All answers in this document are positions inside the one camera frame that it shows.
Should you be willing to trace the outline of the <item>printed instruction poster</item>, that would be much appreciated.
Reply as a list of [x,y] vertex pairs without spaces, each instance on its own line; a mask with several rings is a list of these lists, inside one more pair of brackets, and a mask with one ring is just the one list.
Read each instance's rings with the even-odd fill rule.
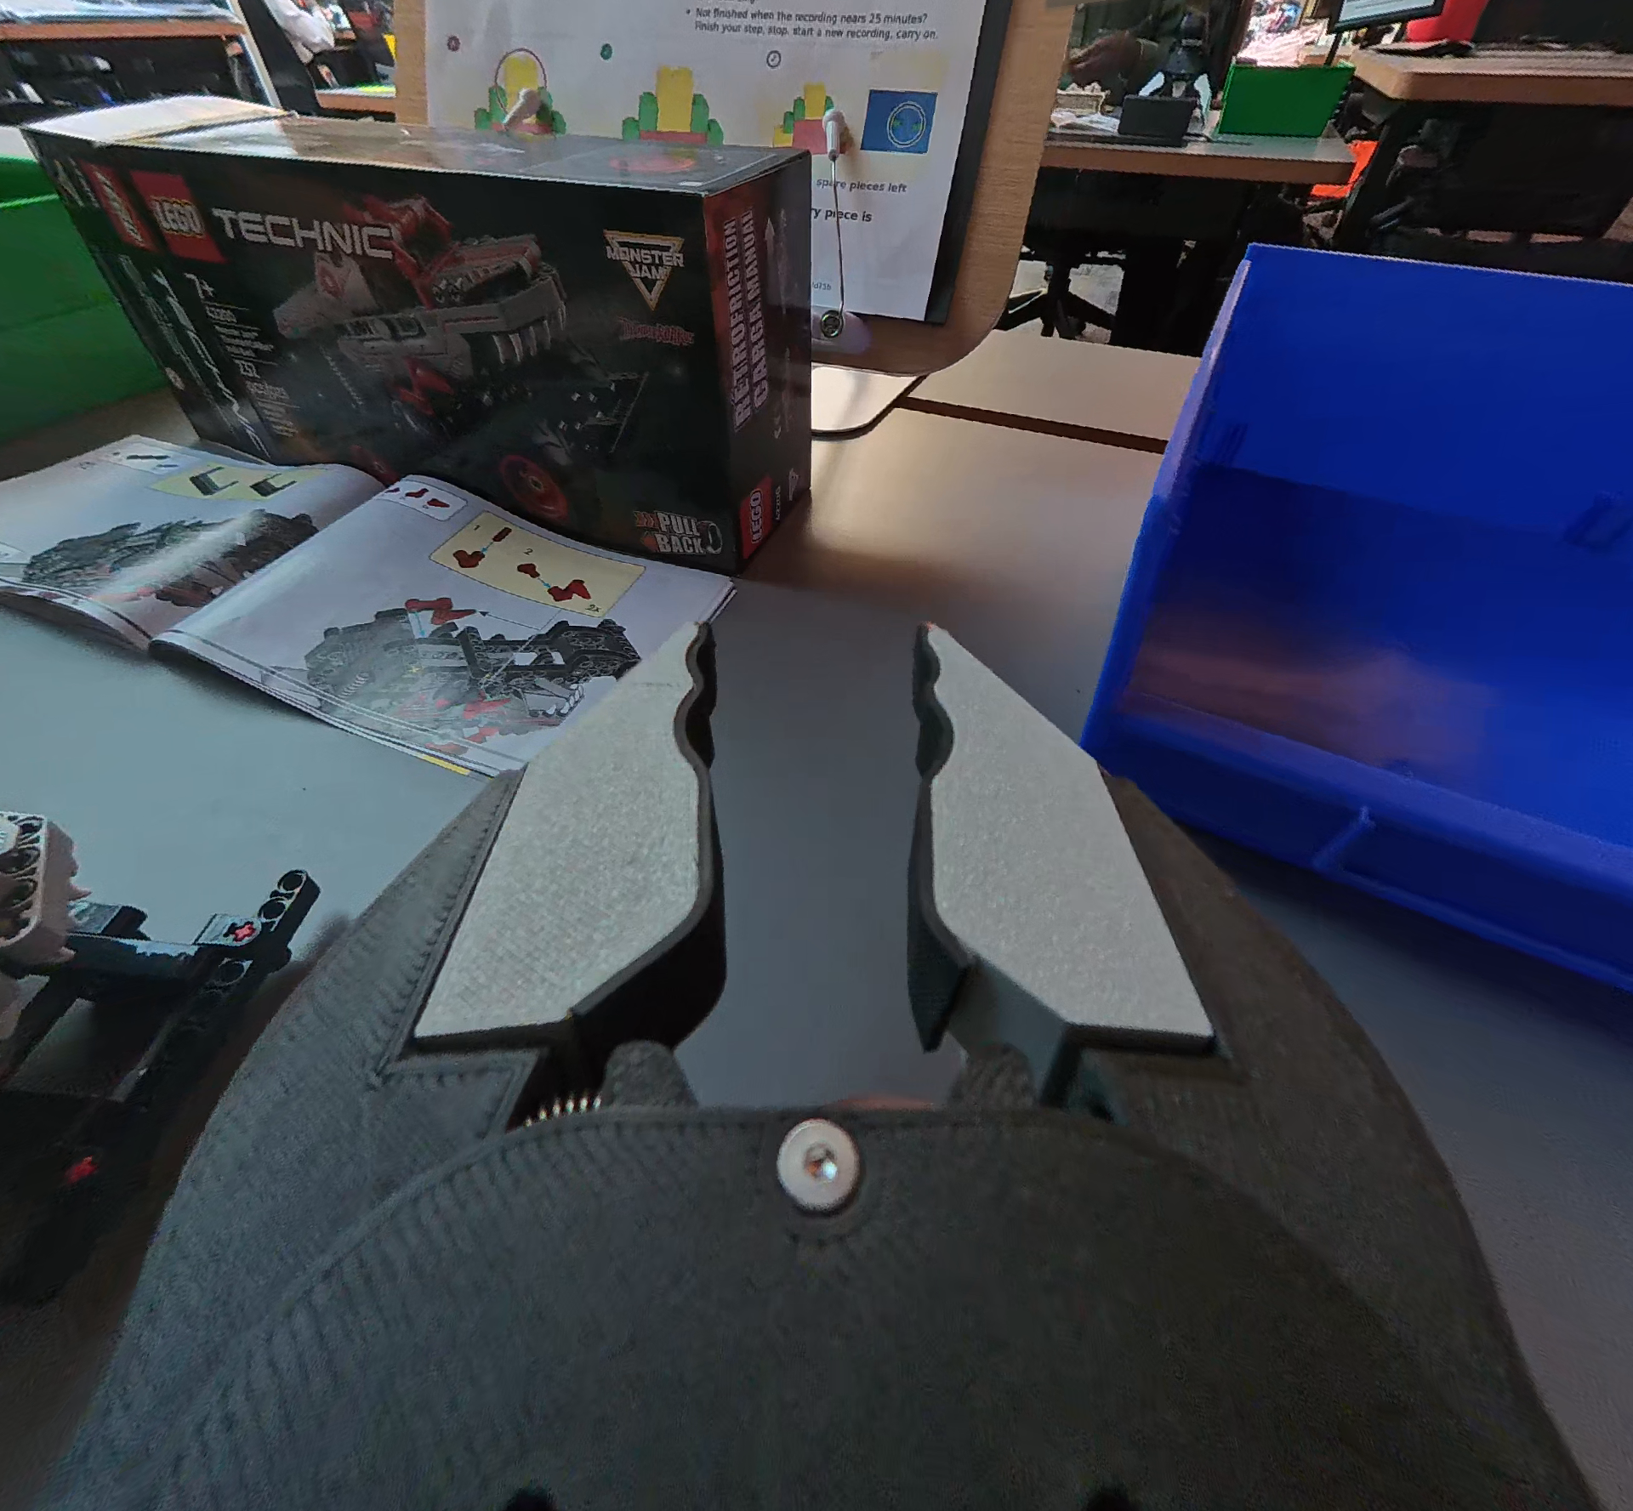
[[818,309],[937,321],[1008,0],[422,0],[425,116],[636,152],[807,154]]

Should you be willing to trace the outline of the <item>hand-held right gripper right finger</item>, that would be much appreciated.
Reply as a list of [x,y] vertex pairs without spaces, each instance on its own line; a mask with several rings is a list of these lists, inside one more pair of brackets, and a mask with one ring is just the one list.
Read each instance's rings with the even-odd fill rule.
[[1214,1023],[1100,766],[944,627],[913,645],[908,1004],[923,1051],[1212,1054]]

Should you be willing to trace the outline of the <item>cluttered background desk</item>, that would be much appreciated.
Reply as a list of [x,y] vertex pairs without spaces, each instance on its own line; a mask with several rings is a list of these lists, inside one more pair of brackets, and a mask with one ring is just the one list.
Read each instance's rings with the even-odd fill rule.
[[219,8],[5,10],[3,122],[173,95],[263,105],[254,58],[243,24]]

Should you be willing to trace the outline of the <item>wooden edged background desk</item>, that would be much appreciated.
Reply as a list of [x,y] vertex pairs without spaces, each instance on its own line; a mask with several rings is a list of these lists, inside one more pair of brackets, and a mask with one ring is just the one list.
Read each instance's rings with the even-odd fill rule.
[[1627,53],[1380,48],[1354,72],[1377,147],[1338,250],[1378,252],[1401,235],[1598,242],[1629,205]]

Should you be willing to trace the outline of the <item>black lego set box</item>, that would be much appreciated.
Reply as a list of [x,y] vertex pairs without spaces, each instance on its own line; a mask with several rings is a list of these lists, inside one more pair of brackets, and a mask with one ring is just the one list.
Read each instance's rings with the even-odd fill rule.
[[167,97],[29,121],[193,430],[738,575],[809,487],[809,155]]

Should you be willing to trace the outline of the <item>long background desk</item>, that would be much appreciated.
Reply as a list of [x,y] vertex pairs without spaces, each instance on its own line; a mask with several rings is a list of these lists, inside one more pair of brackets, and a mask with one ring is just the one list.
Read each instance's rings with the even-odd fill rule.
[[1022,243],[1044,287],[1012,297],[1001,325],[1037,321],[1063,339],[1095,325],[1119,347],[1197,354],[1247,245],[1297,243],[1309,193],[1352,174],[1330,129],[1178,147],[1051,135]]

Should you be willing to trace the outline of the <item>green plastic bin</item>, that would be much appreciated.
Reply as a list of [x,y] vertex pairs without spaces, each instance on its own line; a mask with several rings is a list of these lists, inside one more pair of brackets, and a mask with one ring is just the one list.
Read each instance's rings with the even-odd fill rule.
[[1,441],[162,389],[50,178],[1,157]]

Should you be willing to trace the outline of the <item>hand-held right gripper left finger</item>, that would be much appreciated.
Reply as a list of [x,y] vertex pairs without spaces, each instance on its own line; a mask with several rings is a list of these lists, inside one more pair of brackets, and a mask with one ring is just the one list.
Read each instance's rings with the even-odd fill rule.
[[416,1046],[679,1046],[724,987],[714,634],[685,624],[525,766]]

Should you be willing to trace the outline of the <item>partly built lego truck model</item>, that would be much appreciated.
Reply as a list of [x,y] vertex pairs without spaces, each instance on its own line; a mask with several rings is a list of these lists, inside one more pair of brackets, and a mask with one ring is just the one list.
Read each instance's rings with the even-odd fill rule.
[[[67,833],[46,816],[1,814],[3,982],[39,987],[5,1015],[3,1141],[24,1142],[39,1206],[3,1253],[3,1303],[41,1305],[112,1232],[145,1187],[166,1129],[205,1077],[261,985],[292,961],[320,899],[304,869],[280,875],[250,913],[212,914],[185,942],[147,935],[147,913],[77,885]],[[133,1013],[133,1061],[96,1096],[27,1092],[27,1059],[79,1004]]]

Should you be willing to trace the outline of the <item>blue plastic bin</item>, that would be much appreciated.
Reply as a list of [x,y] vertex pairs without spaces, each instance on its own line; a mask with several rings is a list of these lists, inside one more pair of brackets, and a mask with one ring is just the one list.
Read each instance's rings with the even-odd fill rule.
[[1631,971],[1631,290],[1247,249],[1081,743],[1169,817]]

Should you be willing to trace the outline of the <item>open instruction booklet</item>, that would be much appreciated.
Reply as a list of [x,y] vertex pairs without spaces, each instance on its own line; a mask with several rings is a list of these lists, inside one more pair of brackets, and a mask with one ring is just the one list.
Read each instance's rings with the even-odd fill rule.
[[733,594],[434,477],[384,487],[143,437],[3,480],[1,582],[8,603],[486,778]]

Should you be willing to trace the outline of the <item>small green bin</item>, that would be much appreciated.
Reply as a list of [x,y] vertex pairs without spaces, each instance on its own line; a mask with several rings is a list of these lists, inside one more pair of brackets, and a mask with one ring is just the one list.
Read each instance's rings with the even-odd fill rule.
[[1223,86],[1214,138],[1318,138],[1354,76],[1351,64],[1261,65],[1235,60]]

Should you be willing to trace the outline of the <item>instruction poster board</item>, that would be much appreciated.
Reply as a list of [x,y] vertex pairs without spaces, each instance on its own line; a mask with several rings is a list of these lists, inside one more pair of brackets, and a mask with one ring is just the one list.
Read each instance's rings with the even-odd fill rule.
[[813,333],[813,359],[887,377],[922,378],[967,358],[1006,306],[1051,112],[1051,64],[1070,12],[1010,0],[1001,36],[982,38],[993,93],[968,186],[956,275],[941,321],[845,314],[839,339]]

